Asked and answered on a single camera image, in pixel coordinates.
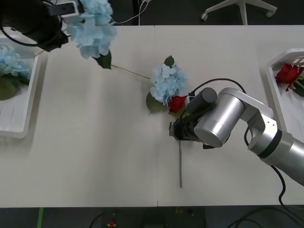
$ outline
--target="black strap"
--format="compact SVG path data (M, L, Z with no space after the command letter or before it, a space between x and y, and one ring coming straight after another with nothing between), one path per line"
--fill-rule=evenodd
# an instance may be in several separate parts
M281 138L282 138L282 131L278 129L271 143L266 147L266 149L263 152L258 154L258 157L260 159L263 159L271 155L271 153L276 149L279 142L281 141Z

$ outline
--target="white basket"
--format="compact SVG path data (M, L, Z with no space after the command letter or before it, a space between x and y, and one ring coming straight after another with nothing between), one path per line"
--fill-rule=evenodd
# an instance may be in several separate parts
M39 52L40 49L16 44L3 35L0 35L0 49L14 49L29 68L31 75L29 86L23 85L14 97L0 101L0 136L24 138L28 133L41 63L41 58L35 56L35 53Z
M277 85L275 77L285 63L304 67L304 48L287 50L270 61L266 66L267 79L272 94L272 108L279 120L282 130L304 142L304 97L300 97L288 85Z

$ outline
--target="red flower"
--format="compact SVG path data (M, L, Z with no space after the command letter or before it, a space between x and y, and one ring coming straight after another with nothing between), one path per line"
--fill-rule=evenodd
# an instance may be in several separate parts
M172 102L168 102L170 113L177 113L182 107L185 106L187 96L173 96Z
M285 63L281 71L277 73L275 77L276 82L289 84L286 89L286 91L288 91L289 87L296 81L296 79L300 76L303 70L304 67L300 67L298 72L298 66L292 66L290 64Z

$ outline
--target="white cable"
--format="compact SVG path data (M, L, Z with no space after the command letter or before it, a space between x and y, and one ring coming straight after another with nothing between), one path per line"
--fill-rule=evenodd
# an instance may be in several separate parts
M145 1L142 2L141 6L139 8L139 13L141 12L141 9L142 9L142 6L143 6L144 2ZM141 14L138 14L138 25L141 25Z
M124 22L115 22L115 21L114 21L114 23L115 23L115 24L123 24L123 23L126 23L126 22L128 22L128 21L130 21L130 20L136 18L137 16L141 15L141 14L146 10L146 8L147 8L147 6L148 6L148 4L149 4L149 2L147 1L146 7L143 9L142 12L140 12L141 7L143 6L143 3L144 3L144 2L146 2L146 0L144 0L144 1L142 2L142 4L141 4L141 6L140 6L140 8L139 8L139 14L137 14L136 16L134 16L134 17L132 17L132 18L130 18L130 19L124 21Z

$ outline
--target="gray floor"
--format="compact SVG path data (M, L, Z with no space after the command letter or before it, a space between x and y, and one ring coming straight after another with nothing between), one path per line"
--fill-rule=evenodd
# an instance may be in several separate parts
M114 9L114 20L127 20L133 16L132 0L110 0ZM222 0L152 0L141 15L141 25L241 25L241 15L236 5L209 14L208 20L200 20L201 13ZM302 12L304 0L265 0L278 7L272 18L265 16L266 10L247 6L249 25L295 25L304 24ZM89 228L93 218L105 212L92 228L105 228L111 219L117 227L140 228L143 220L164 220L168 227L202 228L204 212L209 228L226 228L242 215L256 207L195 207L182 208L48 208L44 211L43 228ZM304 210L295 210L304 218ZM275 211L263 211L250 217L265 228L298 227L286 215ZM38 209L0 209L0 228L34 228L37 225ZM240 228L256 228L254 223L244 222Z
M233 221L258 207L187 207L181 208L48 208L44 211L43 228L89 228L94 217L102 212L92 228L106 228L115 220L117 228L141 228L143 221L164 222L169 228L203 228L204 209L209 228L227 228ZM304 217L304 211L297 213ZM37 225L38 209L0 209L1 228L34 228ZM286 215L276 211L263 211L250 217L264 228L297 228ZM244 222L240 228L256 228L252 222Z
M241 25L239 7L227 6L211 12L205 22L201 14L223 0L152 0L141 14L141 25ZM278 9L267 18L266 9L247 4L249 25L302 25L304 24L303 0L264 0ZM133 15L131 0L112 0L114 20L122 22Z

